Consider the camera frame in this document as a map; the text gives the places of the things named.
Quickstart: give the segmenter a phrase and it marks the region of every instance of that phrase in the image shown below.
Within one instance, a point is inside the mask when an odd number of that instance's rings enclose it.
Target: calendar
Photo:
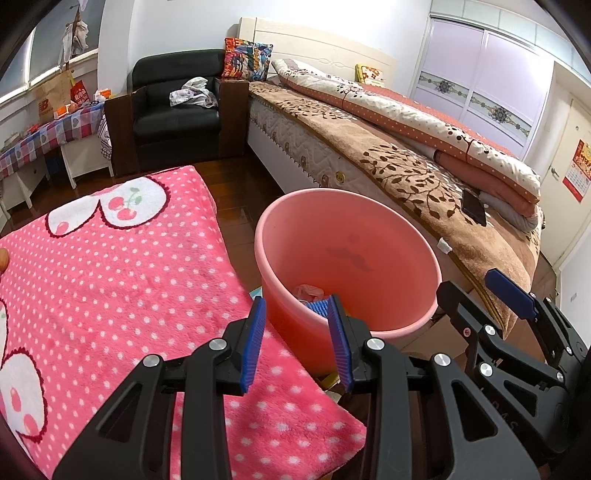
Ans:
[[[573,161],[562,183],[579,203],[583,201],[591,184],[591,145],[579,140]]]

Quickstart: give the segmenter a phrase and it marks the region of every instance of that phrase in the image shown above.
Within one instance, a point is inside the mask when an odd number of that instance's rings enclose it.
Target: checkered tablecloth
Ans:
[[[38,131],[0,156],[0,180],[12,175],[27,163],[43,158],[44,154],[61,145],[96,135],[104,110],[105,104],[101,102],[43,125]]]

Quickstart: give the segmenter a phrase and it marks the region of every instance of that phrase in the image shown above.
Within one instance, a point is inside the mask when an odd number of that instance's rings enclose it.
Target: white heart pattern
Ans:
[[[169,200],[167,189],[149,177],[127,181],[67,203],[47,215],[53,236],[66,236],[100,211],[103,221],[114,228],[129,229],[155,218]]]
[[[0,347],[4,353],[0,367],[0,413],[30,456],[23,439],[38,443],[47,428],[43,380],[25,348],[6,354],[7,337],[8,314],[5,303],[0,300]]]

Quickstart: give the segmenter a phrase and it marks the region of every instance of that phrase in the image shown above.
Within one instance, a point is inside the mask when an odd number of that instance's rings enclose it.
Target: plastic bucket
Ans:
[[[279,198],[258,222],[255,256],[267,319],[314,375],[336,370],[328,322],[290,293],[294,287],[337,293],[384,341],[415,332],[437,308],[441,271],[427,241],[356,193],[309,189]]]

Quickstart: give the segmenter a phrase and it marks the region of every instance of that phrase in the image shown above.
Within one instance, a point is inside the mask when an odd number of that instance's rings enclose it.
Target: drawer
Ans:
[[[25,201],[17,174],[13,173],[2,181],[2,201],[6,210]]]
[[[37,188],[39,182],[47,174],[47,166],[44,158],[38,158],[37,160],[25,165],[23,168],[18,170],[16,175],[22,181],[23,193],[30,196],[31,193]]]

